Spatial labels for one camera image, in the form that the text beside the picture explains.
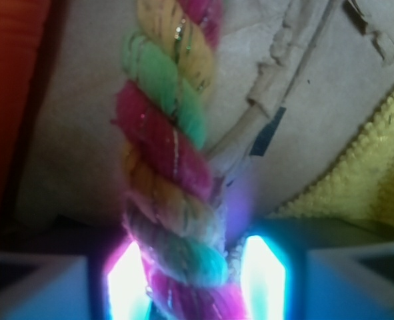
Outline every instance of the blue tape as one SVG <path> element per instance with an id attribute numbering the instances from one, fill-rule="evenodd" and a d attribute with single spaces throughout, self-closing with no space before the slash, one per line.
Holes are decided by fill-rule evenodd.
<path id="1" fill-rule="evenodd" d="M 274 116 L 274 119 L 270 123 L 268 123 L 262 131 L 258 134 L 253 147 L 251 148 L 250 155 L 256 155 L 263 157 L 266 150 L 268 149 L 269 144 L 281 122 L 281 119 L 284 116 L 285 108 L 280 107 L 277 113 Z"/>

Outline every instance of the multicolored rope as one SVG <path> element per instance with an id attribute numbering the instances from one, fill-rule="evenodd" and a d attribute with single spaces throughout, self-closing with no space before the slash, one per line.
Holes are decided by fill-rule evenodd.
<path id="1" fill-rule="evenodd" d="M 176 319 L 247 318 L 240 288 L 227 283 L 225 222 L 198 152 L 222 10 L 221 0 L 137 0 L 141 30 L 123 46 L 124 225 L 143 251 L 154 303 Z"/>

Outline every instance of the orange plastic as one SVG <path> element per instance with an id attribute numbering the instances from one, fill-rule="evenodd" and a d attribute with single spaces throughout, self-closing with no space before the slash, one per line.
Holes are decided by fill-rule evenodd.
<path id="1" fill-rule="evenodd" d="M 0 0 L 0 204 L 50 0 Z"/>

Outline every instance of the glowing light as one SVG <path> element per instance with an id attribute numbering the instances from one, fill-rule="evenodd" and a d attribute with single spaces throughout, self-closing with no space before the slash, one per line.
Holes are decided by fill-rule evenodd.
<path id="1" fill-rule="evenodd" d="M 241 262 L 241 288 L 252 319 L 283 320 L 284 265 L 259 236 L 247 238 Z"/>
<path id="2" fill-rule="evenodd" d="M 114 254 L 107 272 L 107 290 L 112 320 L 147 319 L 151 299 L 146 294 L 147 280 L 136 242 Z"/>

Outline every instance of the purple light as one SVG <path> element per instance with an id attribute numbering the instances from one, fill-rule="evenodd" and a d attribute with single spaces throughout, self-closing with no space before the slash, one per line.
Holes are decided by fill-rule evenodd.
<path id="1" fill-rule="evenodd" d="M 137 243 L 120 246 L 109 259 L 105 274 L 110 318 L 146 319 L 151 299 Z"/>

